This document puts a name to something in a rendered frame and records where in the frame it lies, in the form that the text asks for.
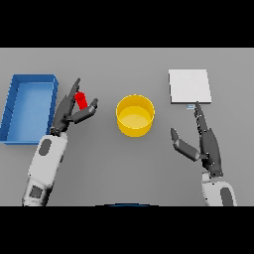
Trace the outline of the pale square measuring scale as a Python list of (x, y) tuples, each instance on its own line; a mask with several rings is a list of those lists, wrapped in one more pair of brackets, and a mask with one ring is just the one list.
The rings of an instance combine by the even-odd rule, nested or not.
[(212, 102), (206, 69), (170, 69), (169, 86), (172, 104), (193, 106)]

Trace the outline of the yellow bowl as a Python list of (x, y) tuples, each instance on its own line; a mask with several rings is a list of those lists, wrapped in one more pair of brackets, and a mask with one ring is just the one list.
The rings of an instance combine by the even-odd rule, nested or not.
[(115, 115), (119, 130), (128, 137), (137, 138), (150, 131), (155, 117), (155, 107), (149, 98), (131, 94), (118, 102)]

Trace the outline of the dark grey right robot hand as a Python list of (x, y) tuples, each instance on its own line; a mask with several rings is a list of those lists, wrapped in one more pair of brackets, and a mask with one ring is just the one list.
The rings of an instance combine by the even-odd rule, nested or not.
[(174, 149), (193, 162), (201, 160), (202, 166), (212, 178), (223, 176), (221, 156), (215, 134), (207, 127), (205, 116), (199, 102), (195, 103), (194, 117), (199, 135), (199, 150), (180, 138), (176, 129), (171, 129)]

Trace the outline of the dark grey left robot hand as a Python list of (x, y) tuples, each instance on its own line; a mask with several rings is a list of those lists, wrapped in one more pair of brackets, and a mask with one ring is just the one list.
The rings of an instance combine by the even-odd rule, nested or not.
[(78, 124), (89, 117), (93, 116), (96, 112), (98, 99), (94, 98), (92, 102), (84, 109), (81, 109), (73, 113), (75, 105), (75, 95), (79, 91), (80, 78), (78, 78), (70, 89), (68, 95), (66, 95), (54, 116), (53, 124), (50, 129), (50, 134), (53, 136), (60, 136), (62, 132), (65, 132), (70, 122)]

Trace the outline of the red beaker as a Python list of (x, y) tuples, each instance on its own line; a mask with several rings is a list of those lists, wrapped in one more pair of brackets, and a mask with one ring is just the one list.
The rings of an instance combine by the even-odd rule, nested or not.
[(87, 107), (87, 101), (85, 98), (85, 94), (83, 92), (80, 91), (77, 92), (74, 97), (80, 110), (85, 109)]

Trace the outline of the blue tray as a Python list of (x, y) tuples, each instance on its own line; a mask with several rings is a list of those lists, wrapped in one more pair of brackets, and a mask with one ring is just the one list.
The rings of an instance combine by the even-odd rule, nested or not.
[(54, 74), (13, 74), (0, 124), (0, 143), (38, 145), (50, 133), (58, 85)]

